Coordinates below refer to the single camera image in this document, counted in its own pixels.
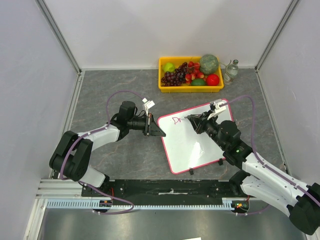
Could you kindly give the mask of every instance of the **red border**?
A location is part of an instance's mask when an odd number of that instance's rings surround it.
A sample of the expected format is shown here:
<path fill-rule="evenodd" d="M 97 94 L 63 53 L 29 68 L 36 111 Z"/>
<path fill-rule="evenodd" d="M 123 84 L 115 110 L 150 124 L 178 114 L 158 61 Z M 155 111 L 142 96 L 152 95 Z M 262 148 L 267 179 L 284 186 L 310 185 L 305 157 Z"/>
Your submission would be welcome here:
<path fill-rule="evenodd" d="M 167 114 L 167 115 L 164 115 L 164 116 L 161 116 L 161 117 L 158 118 L 157 124 L 158 124 L 158 126 L 159 126 L 159 120 L 162 119 L 162 118 L 164 118 L 164 117 L 167 117 L 167 116 L 170 116 L 170 115 L 173 115 L 173 114 L 178 114 L 178 113 L 181 113 L 181 112 L 190 110 L 190 109 L 195 109 L 195 108 L 198 108 L 198 107 L 202 107 L 202 106 L 208 105 L 209 103 L 210 103 L 210 102 L 205 103 L 205 104 L 202 104 L 202 105 L 190 107 L 190 108 L 187 108 L 187 109 L 184 109 L 184 110 L 181 110 L 181 111 L 177 111 L 177 112 L 174 112 L 174 113 L 170 113 L 170 114 Z M 231 113 L 230 105 L 229 105 L 228 107 L 229 107 L 229 112 L 230 112 L 231 120 L 233 121 L 234 118 L 233 118 L 232 113 Z M 180 172 L 173 172 L 173 171 L 172 171 L 172 168 L 171 168 L 171 165 L 170 165 L 170 161 L 169 161 L 169 158 L 168 158 L 167 149 L 166 149 L 166 146 L 165 146 L 165 143 L 164 143 L 164 138 L 161 137 L 161 140 L 162 140 L 162 144 L 163 144 L 163 147 L 164 147 L 166 159 L 168 160 L 168 163 L 169 163 L 169 167 L 170 167 L 171 173 L 177 175 L 177 174 L 182 174 L 182 173 L 188 172 L 188 171 L 189 171 L 188 169 L 187 169 L 187 170 L 184 170 L 184 171 L 180 171 Z M 209 164 L 216 163 L 216 162 L 218 162 L 219 160 L 220 160 L 220 159 L 214 160 L 214 161 L 211 161 L 211 162 L 208 162 L 208 163 L 205 163 L 205 164 L 202 164 L 202 165 L 200 165 L 200 166 L 196 166 L 196 167 L 194 167 L 193 169 L 197 169 L 197 168 L 200 168 L 200 167 L 209 165 Z"/>

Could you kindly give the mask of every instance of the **white wall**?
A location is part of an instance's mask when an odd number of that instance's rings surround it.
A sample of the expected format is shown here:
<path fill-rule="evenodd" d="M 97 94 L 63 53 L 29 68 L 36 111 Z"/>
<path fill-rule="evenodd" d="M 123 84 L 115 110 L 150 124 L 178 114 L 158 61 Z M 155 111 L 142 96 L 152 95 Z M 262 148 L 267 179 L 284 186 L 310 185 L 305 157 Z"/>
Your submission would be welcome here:
<path fill-rule="evenodd" d="M 320 182 L 320 1 L 300 1 L 260 78 L 289 171 Z"/>
<path fill-rule="evenodd" d="M 0 1 L 0 239 L 23 238 L 76 73 L 34 0 Z"/>
<path fill-rule="evenodd" d="M 255 66 L 290 0 L 46 0 L 82 68 L 215 54 Z"/>

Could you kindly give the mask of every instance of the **white board with red border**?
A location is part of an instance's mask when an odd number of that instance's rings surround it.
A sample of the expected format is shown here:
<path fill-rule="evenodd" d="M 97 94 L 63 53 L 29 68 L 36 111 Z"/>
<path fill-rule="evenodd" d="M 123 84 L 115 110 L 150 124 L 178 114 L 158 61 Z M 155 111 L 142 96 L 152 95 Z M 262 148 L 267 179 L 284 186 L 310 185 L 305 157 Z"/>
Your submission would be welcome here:
<path fill-rule="evenodd" d="M 227 110 L 218 116 L 217 123 L 233 121 L 230 107 L 226 107 Z M 173 174 L 181 174 L 224 159 L 220 147 L 207 134 L 196 134 L 189 120 L 185 118 L 208 110 L 210 103 L 205 103 L 159 117 L 157 123 L 166 134 L 166 137 L 162 137 L 162 142 Z"/>

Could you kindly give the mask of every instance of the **fruit tray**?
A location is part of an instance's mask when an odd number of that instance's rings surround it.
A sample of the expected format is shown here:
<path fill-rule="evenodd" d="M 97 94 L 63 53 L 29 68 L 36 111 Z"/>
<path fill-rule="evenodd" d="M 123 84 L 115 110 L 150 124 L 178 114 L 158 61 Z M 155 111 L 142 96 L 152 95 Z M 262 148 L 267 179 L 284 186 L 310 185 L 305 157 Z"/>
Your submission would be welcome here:
<path fill-rule="evenodd" d="M 222 78 L 221 68 L 215 72 L 219 76 L 219 84 L 217 86 L 190 86 L 183 83 L 181 86 L 161 86 L 161 78 L 165 75 L 163 65 L 166 63 L 173 63 L 176 68 L 184 62 L 198 63 L 200 56 L 168 56 L 159 58 L 159 73 L 158 73 L 158 87 L 162 93 L 217 93 L 224 88 L 224 81 Z"/>

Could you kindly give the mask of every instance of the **green fruit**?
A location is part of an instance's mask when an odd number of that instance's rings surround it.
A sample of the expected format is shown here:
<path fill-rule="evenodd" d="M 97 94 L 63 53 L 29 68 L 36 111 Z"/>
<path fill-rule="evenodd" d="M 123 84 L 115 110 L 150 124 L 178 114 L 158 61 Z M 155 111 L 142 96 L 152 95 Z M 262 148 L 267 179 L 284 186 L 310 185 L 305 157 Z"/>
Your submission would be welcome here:
<path fill-rule="evenodd" d="M 205 75 L 214 74 L 219 68 L 219 61 L 216 56 L 212 54 L 206 54 L 201 57 L 200 61 L 200 72 Z"/>
<path fill-rule="evenodd" d="M 203 80 L 202 78 L 196 78 L 191 82 L 191 86 L 205 86 L 206 81 Z"/>
<path fill-rule="evenodd" d="M 171 62 L 167 62 L 164 66 L 162 66 L 164 72 L 173 73 L 176 69 L 175 65 Z"/>

